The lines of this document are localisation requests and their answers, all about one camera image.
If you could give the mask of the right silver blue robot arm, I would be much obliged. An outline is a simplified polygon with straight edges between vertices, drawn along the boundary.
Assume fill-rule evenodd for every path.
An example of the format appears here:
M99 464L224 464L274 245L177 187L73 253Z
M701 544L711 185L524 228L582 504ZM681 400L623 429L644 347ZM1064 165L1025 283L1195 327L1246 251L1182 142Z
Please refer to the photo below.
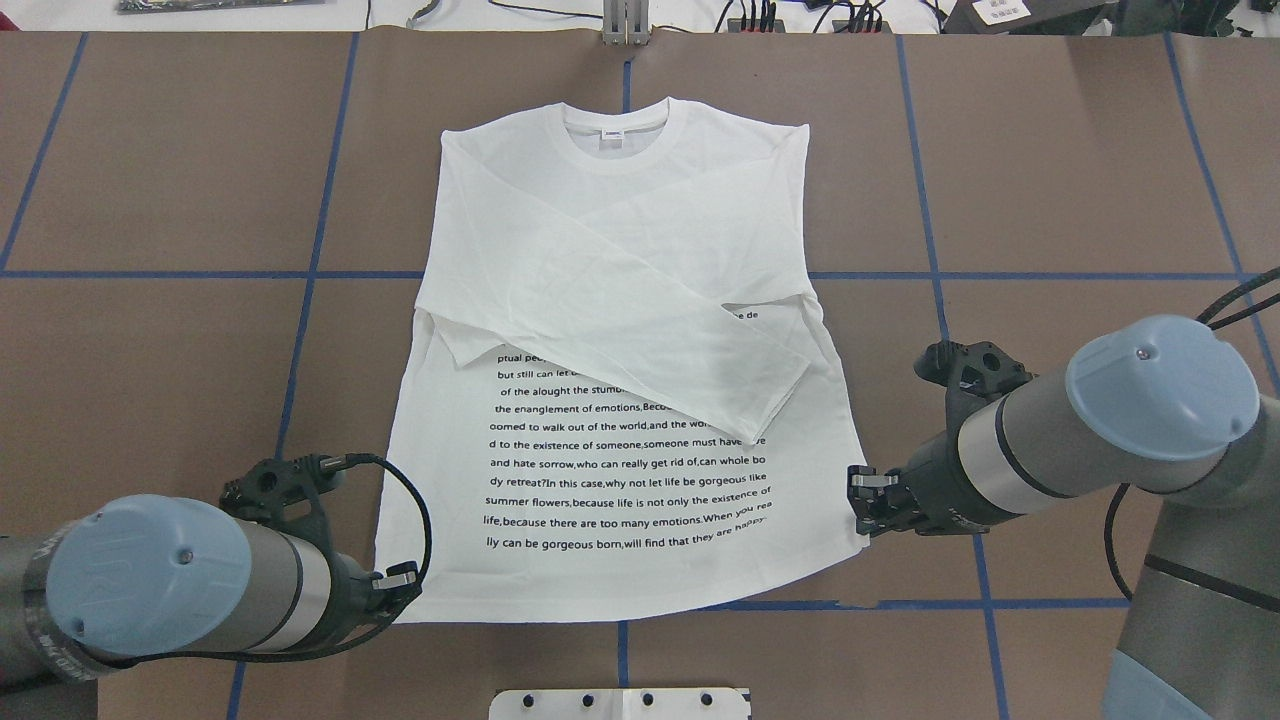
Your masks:
M915 372L945 388L946 427L902 468L850 468L861 534L974 536L1120 484L1158 496L1103 716L1277 716L1277 400L1230 343L1157 315L1043 375L989 342L940 342Z

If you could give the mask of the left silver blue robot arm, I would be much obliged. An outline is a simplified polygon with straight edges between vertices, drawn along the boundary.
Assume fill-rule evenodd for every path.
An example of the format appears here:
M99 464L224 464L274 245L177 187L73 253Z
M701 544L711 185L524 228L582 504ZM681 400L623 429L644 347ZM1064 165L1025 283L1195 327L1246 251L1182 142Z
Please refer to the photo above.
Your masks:
M5 719L93 719L100 679L159 660L346 652L408 607L424 569L364 570L334 551L320 512L274 529L157 495L6 536L1 556Z

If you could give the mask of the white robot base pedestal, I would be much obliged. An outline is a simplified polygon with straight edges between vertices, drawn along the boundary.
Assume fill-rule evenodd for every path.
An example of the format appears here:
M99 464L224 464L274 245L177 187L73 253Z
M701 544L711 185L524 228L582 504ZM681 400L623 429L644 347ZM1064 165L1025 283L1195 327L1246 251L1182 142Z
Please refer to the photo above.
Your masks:
M730 687L503 691L489 719L751 719L750 692Z

